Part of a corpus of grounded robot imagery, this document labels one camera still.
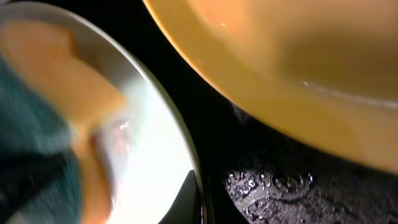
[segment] black granite countertop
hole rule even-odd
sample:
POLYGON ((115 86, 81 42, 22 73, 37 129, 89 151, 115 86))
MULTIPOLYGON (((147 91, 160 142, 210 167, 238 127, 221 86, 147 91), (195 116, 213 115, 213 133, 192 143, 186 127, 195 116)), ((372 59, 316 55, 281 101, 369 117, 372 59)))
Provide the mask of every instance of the black granite countertop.
POLYGON ((161 82, 192 135, 216 223, 398 223, 398 177, 300 144, 233 107, 140 0, 42 2, 96 24, 161 82))

